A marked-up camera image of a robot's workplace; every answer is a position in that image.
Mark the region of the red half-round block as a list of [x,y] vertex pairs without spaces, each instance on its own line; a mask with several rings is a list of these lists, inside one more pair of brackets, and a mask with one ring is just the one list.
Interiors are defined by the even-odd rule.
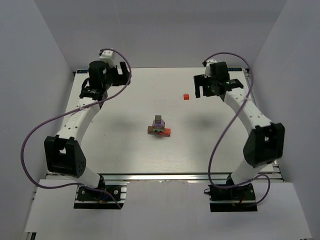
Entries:
[[184,95],[183,95],[183,99],[184,99],[184,100],[189,100],[189,99],[190,99],[190,96],[189,96],[188,94],[184,94]]

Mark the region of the olive green cube block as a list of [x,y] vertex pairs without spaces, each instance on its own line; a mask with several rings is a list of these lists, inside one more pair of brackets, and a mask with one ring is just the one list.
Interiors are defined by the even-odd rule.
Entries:
[[154,122],[156,124],[160,124],[162,122],[162,116],[161,115],[155,115]]

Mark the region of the purple cube block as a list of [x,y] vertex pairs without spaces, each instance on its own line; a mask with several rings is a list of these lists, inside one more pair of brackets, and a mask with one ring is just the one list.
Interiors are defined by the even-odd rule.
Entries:
[[154,120],[152,123],[153,128],[164,128],[165,127],[165,121],[162,119],[160,121]]

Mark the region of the red rectangular block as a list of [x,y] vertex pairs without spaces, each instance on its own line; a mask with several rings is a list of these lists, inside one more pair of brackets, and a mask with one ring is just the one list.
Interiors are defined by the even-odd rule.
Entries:
[[170,137],[171,136],[171,129],[165,128],[164,131],[159,132],[159,135],[163,136],[163,137]]

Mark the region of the green notched block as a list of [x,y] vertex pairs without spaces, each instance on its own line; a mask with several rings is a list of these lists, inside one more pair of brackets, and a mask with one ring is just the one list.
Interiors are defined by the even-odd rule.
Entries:
[[164,133],[165,129],[164,128],[153,128],[153,131],[156,133]]

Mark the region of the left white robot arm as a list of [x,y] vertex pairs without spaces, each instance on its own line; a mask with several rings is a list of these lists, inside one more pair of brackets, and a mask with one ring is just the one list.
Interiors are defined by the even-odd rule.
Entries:
[[119,64],[120,67],[111,66],[102,60],[89,64],[88,78],[82,83],[76,111],[55,136],[44,140],[49,172],[71,177],[89,188],[102,188],[102,177],[87,166],[81,143],[91,121],[108,98],[108,89],[130,83],[126,63]]

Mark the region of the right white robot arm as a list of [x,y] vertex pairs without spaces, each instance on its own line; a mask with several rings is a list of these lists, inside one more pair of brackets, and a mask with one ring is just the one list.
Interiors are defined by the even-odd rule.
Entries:
[[238,79],[232,79],[227,64],[215,60],[203,63],[204,74],[193,77],[195,97],[218,96],[245,127],[248,138],[243,147],[244,159],[230,174],[226,184],[241,186],[253,180],[267,165],[283,155],[285,127],[266,117],[248,97]]

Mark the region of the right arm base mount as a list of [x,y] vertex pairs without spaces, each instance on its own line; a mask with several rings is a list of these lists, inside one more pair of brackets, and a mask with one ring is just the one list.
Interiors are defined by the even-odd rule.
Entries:
[[209,185],[204,191],[209,196],[212,213],[257,212],[256,195],[253,185],[220,189]]

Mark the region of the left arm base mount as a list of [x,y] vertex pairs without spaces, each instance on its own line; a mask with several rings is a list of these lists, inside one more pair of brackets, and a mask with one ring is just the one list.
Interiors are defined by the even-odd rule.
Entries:
[[118,183],[107,183],[105,192],[89,190],[83,186],[78,187],[73,204],[74,209],[81,210],[120,210],[125,199],[127,186]]

